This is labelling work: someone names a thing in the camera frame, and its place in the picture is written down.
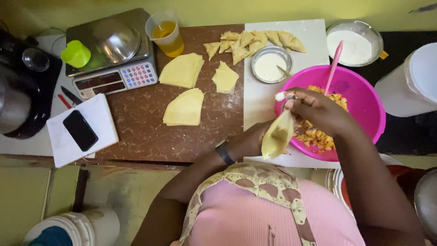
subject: digital scale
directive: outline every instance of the digital scale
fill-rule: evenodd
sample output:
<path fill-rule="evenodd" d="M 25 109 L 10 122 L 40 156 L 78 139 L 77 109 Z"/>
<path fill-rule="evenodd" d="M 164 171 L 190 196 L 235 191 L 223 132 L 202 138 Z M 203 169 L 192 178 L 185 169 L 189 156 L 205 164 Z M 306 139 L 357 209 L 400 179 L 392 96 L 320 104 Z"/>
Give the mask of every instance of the digital scale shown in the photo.
<path fill-rule="evenodd" d="M 90 99 L 99 93 L 108 95 L 158 82 L 153 44 L 145 31 L 149 17 L 144 9 L 137 8 L 67 29 L 67 43 L 79 40 L 91 51 L 90 61 L 84 67 L 74 68 L 66 64 L 66 76 L 74 77 L 73 87 L 81 98 Z M 97 50 L 94 27 L 108 18 L 116 19 L 140 33 L 141 44 L 137 53 L 123 63 L 114 64 Z"/>

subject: wrist watch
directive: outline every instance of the wrist watch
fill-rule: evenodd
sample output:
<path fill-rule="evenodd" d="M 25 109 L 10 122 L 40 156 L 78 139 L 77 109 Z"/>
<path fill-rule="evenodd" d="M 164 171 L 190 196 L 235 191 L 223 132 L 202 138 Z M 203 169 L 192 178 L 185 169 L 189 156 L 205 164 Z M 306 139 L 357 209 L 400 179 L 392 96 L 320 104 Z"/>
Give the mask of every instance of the wrist watch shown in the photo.
<path fill-rule="evenodd" d="M 226 150 L 225 146 L 227 142 L 228 141 L 226 139 L 220 141 L 220 143 L 215 146 L 215 151 L 217 151 L 217 153 L 220 155 L 226 165 L 230 166 L 232 164 L 235 164 L 236 161 L 232 160 L 232 158 L 228 154 L 228 150 Z"/>

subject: notebook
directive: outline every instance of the notebook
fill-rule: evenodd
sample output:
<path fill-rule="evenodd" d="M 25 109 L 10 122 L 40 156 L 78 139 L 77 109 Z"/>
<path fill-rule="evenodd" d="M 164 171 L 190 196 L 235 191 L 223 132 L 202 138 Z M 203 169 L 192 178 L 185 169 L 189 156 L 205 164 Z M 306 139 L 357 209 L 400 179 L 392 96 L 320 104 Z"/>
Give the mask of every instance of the notebook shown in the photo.
<path fill-rule="evenodd" d="M 62 123 L 73 110 L 78 110 L 99 140 L 88 151 L 82 152 L 73 137 Z M 118 135 L 112 119 L 106 96 L 100 93 L 91 99 L 47 120 L 50 141 L 52 142 L 55 167 L 65 166 L 83 156 L 87 156 L 118 142 Z"/>

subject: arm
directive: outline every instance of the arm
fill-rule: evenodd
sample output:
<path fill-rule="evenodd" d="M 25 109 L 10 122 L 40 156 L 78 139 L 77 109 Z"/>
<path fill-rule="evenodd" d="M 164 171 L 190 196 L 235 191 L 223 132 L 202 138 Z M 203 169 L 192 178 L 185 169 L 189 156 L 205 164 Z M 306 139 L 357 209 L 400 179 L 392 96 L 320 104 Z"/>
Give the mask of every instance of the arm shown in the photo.
<path fill-rule="evenodd" d="M 255 124 L 230 140 L 226 149 L 232 160 L 243 156 L 259 156 L 263 136 L 270 124 L 271 122 Z M 178 240 L 188 203 L 197 187 L 226 167 L 226 163 L 213 149 L 171 179 L 150 205 L 132 246 L 170 245 L 172 241 Z"/>
<path fill-rule="evenodd" d="M 423 245 L 416 213 L 356 121 L 321 93 L 294 88 L 286 108 L 334 138 L 352 210 L 367 245 Z"/>

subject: brown countertop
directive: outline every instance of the brown countertop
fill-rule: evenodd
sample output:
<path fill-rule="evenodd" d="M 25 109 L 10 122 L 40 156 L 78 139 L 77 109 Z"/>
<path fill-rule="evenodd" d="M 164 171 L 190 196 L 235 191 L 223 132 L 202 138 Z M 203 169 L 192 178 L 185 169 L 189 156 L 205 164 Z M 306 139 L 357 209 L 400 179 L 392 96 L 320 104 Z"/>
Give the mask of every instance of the brown countertop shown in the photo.
<path fill-rule="evenodd" d="M 232 54 L 216 54 L 211 61 L 204 43 L 218 42 L 226 31 L 241 33 L 244 24 L 181 28 L 183 54 L 197 53 L 205 63 L 196 88 L 205 98 L 199 126 L 173 126 L 163 123 L 167 105 L 185 88 L 155 84 L 108 95 L 120 141 L 100 152 L 96 158 L 151 162 L 193 162 L 201 153 L 212 149 L 219 141 L 243 132 L 244 61 L 232 65 Z M 155 62 L 158 74 L 171 60 L 157 46 Z M 240 78 L 233 95 L 216 92 L 211 78 L 219 61 L 224 61 Z"/>

